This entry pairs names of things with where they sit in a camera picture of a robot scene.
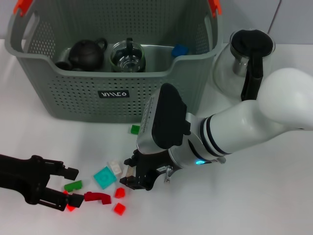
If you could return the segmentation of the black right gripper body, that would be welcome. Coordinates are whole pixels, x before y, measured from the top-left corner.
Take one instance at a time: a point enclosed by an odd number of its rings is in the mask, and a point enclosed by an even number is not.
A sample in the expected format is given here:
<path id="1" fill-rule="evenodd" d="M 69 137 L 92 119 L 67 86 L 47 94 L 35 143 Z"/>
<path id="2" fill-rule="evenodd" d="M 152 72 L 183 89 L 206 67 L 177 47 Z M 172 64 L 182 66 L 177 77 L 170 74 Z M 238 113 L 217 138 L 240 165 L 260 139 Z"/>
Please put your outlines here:
<path id="1" fill-rule="evenodd" d="M 156 154 L 142 154 L 135 151 L 135 189 L 151 190 L 156 179 L 165 173 L 167 166 L 174 168 L 168 150 Z"/>

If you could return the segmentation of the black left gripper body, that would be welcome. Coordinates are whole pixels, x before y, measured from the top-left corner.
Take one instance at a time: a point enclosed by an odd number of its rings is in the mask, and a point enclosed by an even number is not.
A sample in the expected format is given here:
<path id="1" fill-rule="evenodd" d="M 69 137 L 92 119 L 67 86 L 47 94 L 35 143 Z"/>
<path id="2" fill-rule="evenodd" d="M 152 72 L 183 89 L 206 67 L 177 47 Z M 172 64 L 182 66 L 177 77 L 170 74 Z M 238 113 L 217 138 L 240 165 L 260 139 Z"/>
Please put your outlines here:
<path id="1" fill-rule="evenodd" d="M 50 174 L 46 172 L 47 160 L 33 155 L 22 160 L 0 156 L 0 187 L 19 192 L 29 204 L 38 204 Z"/>

